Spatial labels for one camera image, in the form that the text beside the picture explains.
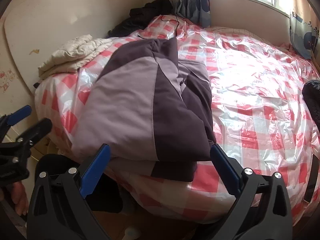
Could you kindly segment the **person's left hand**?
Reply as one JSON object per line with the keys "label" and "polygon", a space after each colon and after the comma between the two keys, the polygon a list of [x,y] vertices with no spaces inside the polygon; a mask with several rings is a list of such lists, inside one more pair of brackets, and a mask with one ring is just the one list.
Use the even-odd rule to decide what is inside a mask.
{"label": "person's left hand", "polygon": [[4,200],[11,205],[19,216],[27,214],[29,202],[25,187],[21,181],[1,186],[1,201]]}

